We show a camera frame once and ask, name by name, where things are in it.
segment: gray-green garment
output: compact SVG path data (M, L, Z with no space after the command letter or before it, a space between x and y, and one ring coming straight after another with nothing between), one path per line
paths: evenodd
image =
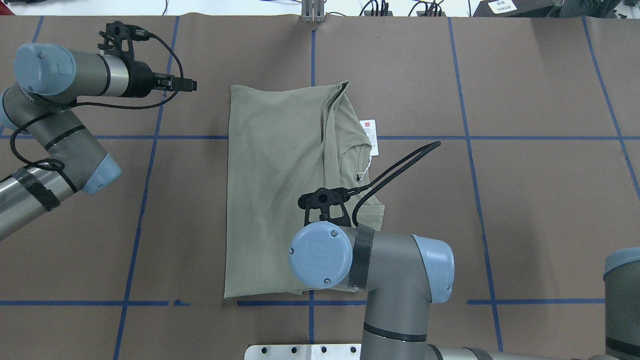
M287 259L292 237L304 226L298 197L369 182L368 176L356 180L371 144L344 94L347 85L285 92L231 86L226 298L309 290ZM362 196L347 202L349 214ZM358 221L380 230L383 213L371 197Z

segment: bundle of black cables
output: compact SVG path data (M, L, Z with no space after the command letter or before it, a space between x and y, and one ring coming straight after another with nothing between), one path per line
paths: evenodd
M157 36L156 34L153 33L149 33L149 37L156 39L158 42L160 42L160 44L162 44L164 46L165 49L167 49L169 51L169 53L171 54L171 56L173 56L173 58L175 59L175 62L178 64L178 69L180 70L180 78L184 79L184 71L182 69L182 63L180 62L180 59L178 59L178 56L175 54L175 52L171 49L171 47L169 45L167 45L166 42L164 42L164 40L162 40L159 36ZM48 101L47 99L45 99L44 97L34 94L36 96L38 96L39 98ZM103 104L101 102L77 102L75 104L71 104L68 107L69 108L77 108L78 106L101 106L103 108L113 108L113 109L127 109L127 110L145 110L145 109L152 109L152 108L157 108L158 106L162 106L166 103L168 103L169 101L171 101L176 95L178 95L178 91L175 91L173 94L171 94L171 96L165 98L164 100L153 104L153 105L144 105L144 106L124 106L124 105L112 105L112 104ZM16 137L23 131L25 131L29 126L37 123L38 121L41 121L43 119L46 119L50 116L55 115L56 113L53 112L48 112L45 113L33 120L30 120L28 122L26 122L24 125L18 127L12 134L11 134L11 138L9 139L9 146L11 147L11 152L13 153L13 155L20 161L22 161L23 163L25 163L27 165L27 167L35 167L35 168L41 168L42 170L48 170L48 171L60 171L63 170L65 168L65 164L64 162L58 160L58 159L52 159L52 158L46 158L46 159L42 159L42 160L38 160L38 161L30 161L27 160L25 157L23 157L18 150L15 147L15 139Z
M398 166L402 165L405 161L408 161L406 164L404 164L401 168L397 169L396 171L394 171L393 174L387 176L384 180L382 180L382 182L380 184L377 184L373 189L371 189L371 191L369 191L366 195L364 195L362 197L362 199L360 199L360 201L358 201L358 203L356 204L356 206L353 208L353 214L351 216L351 219L353 220L353 224L358 226L358 210L362 207L362 205L369 200L369 198L371 198L373 195L375 195L378 191L380 191L380 189L382 189L386 184L389 184L389 182L391 182L391 180L395 179L398 175L402 174L406 169L410 168L413 166L413 164L415 164L416 162L418 162L420 159L422 159L426 154L429 154L431 151L433 151L434 149L436 149L438 146L440 146L440 142L432 142L430 144L427 144L425 146L419 147L418 149L415 149L411 154L403 157L402 159L400 159L397 163L391 165L388 169L386 169L382 174L380 174L374 181L371 181L369 184L365 185L365 186L361 186L358 188L353 188L353 189L349 189L346 193L346 195L349 196L353 196L355 194L361 193L367 189L369 189L370 187L372 187L373 185L375 185L378 181L380 181L380 179L382 179L383 177L385 177L385 175L387 175L389 172L391 172L393 169L397 168Z
M360 11L360 14L358 16L362 16L362 14L364 14L364 11L369 4L371 4L371 16L388 16L389 15L389 3L386 2L386 0L382 0L380 4L378 4L378 0L369 0L366 4L364 4L364 6L362 7L362 11Z
M435 0L433 0L432 2L416 1L413 8L411 8L411 11L409 11L409 15L407 16L411 16L411 14L413 13L413 9L415 9L415 7L420 4L424 4L424 14L422 14L421 16L426 16L426 17L442 16L442 7L440 6L440 4L442 4L443 1L444 0L440 0L439 3L436 3Z

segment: red object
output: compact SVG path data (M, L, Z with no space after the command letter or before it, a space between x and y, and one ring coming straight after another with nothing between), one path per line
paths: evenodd
M0 1L0 15L15 15L6 5Z

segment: blue end cap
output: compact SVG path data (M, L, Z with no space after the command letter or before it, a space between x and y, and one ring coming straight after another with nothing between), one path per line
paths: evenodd
M16 131L18 130L18 127L11 121L11 119L9 119L9 115L7 115L6 110L4 110L4 95L6 94L7 90L9 89L7 88L2 93L2 96L0 96L0 123L2 123L2 125L4 125L4 127L6 127L7 129Z
M76 59L60 45L24 44L15 53L13 72L18 84L35 94L58 95L76 77Z
M289 266L298 280L310 288L328 289L338 285L351 269L353 249L349 236L327 221L303 227L293 237L291 249Z
M604 277L606 277L611 270L622 265L633 263L634 261L640 261L640 247L632 247L613 252L607 256L607 261L604 266Z
M111 184L115 179L118 179L120 175L122 175L122 170L111 155L107 154L82 190L89 195L93 195L102 190L103 187Z
M453 250L444 241L412 235L418 245L424 269L429 277L431 302L441 304L447 302L453 290L453 277L456 266L453 261Z

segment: white price tag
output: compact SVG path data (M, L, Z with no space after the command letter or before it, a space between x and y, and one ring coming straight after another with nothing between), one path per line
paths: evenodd
M375 120L361 120L360 125L364 133L369 137L371 143L371 156L378 156L378 133L376 132Z
M518 10L518 8L513 4L512 0L492 1L488 3L488 5L493 13L508 13Z

